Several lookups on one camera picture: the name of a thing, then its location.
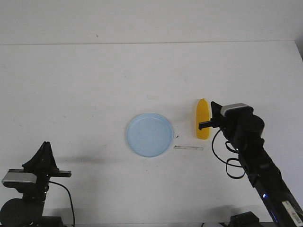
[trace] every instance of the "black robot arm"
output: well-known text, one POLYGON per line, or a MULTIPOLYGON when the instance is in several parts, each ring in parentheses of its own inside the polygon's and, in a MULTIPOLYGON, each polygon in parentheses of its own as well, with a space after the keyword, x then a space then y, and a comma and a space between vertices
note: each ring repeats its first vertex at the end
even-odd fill
POLYGON ((23 169, 10 169, 2 180, 8 188, 23 194, 21 199, 7 201, 0 211, 4 227, 61 227, 61 217, 42 217, 51 177, 70 177, 70 171, 60 171, 53 157, 50 142, 44 142, 23 169))
POLYGON ((278 227, 303 226, 303 211, 282 179, 281 173, 263 148, 264 122, 246 104, 221 106, 211 102, 213 117, 199 129, 219 127, 238 153, 251 185, 258 191, 278 227))

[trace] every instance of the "black cable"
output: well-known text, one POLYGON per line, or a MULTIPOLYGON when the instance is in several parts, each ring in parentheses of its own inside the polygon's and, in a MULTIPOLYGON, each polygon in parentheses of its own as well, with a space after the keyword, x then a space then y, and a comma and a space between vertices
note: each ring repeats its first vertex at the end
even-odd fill
POLYGON ((234 157, 231 157, 231 158, 229 158, 229 159, 227 159, 227 161, 226 161, 226 173, 227 173, 227 175, 230 177, 230 178, 232 178, 232 179, 235 179, 235 180, 238 180, 238 179, 241 179, 242 177, 244 177, 244 175, 245 175, 245 171, 244 171, 244 173, 241 175, 241 176, 233 176, 233 175, 230 175, 229 173, 228 173, 228 171, 227 171, 227 164, 230 162, 230 161, 239 161, 237 158, 234 158, 234 157))
POLYGON ((230 152, 232 152, 232 153, 238 153, 236 150, 234 150, 234 149, 231 149, 229 146, 228 146, 228 144, 230 144, 230 142, 229 141, 226 141, 225 142, 225 146, 226 146, 226 148, 230 151, 230 152))
POLYGON ((71 211, 72 211, 72 222, 73 222, 73 227, 75 227, 75 212, 74 212, 74 206, 72 205, 72 200, 71 200, 71 193, 70 191, 67 189, 67 187, 65 187, 64 185, 60 184, 60 183, 57 183, 57 182, 53 182, 53 181, 49 181, 49 183, 53 183, 53 184, 56 184, 58 186, 61 186, 62 188, 64 188, 67 193, 68 193, 68 196, 70 197, 70 202, 71 202, 71 211))
POLYGON ((219 132, 221 132, 221 129, 214 135, 213 141, 212 141, 212 151, 213 154, 216 156, 217 159, 219 159, 221 162, 223 162, 224 164, 228 165, 228 166, 233 166, 233 167, 238 167, 238 168, 242 168, 242 166, 237 166, 237 165, 233 165, 233 164, 229 164, 225 161, 223 161, 222 159, 219 158, 219 156, 217 156, 217 154, 214 151, 214 140, 216 139, 217 135, 219 134, 219 132))
POLYGON ((224 226, 224 227, 228 227, 226 224, 224 224, 223 222, 220 222, 220 223, 218 223, 219 225, 221 225, 221 226, 224 226))

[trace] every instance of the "yellow object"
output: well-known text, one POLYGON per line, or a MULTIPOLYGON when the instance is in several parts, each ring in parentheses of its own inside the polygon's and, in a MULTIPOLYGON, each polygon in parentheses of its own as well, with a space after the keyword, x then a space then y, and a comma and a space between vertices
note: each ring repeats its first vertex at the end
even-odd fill
POLYGON ((196 110, 196 134, 198 139, 206 140, 210 135, 210 128, 199 130, 199 123, 209 121, 208 103, 205 99, 200 99, 196 110))

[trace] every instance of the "label sticker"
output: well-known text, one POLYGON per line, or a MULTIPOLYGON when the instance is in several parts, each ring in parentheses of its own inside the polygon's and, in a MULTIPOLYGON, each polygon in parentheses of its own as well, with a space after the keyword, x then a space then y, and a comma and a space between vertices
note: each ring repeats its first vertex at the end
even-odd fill
POLYGON ((294 208, 292 207, 292 205, 290 204, 289 201, 283 201, 282 204, 284 205, 285 209, 287 210, 288 214, 290 215, 290 217, 292 218, 292 220, 294 221, 295 225, 297 227, 302 227, 303 226, 303 222, 300 219, 299 215, 297 214, 297 212, 294 210, 294 208))

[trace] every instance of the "light blue plate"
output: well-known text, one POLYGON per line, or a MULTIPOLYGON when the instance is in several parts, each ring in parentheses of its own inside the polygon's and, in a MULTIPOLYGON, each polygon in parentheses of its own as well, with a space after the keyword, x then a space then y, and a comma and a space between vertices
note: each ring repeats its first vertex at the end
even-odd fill
POLYGON ((166 151, 173 132, 166 118, 155 113, 144 113, 131 120, 126 139, 131 149, 143 157, 155 157, 166 151))

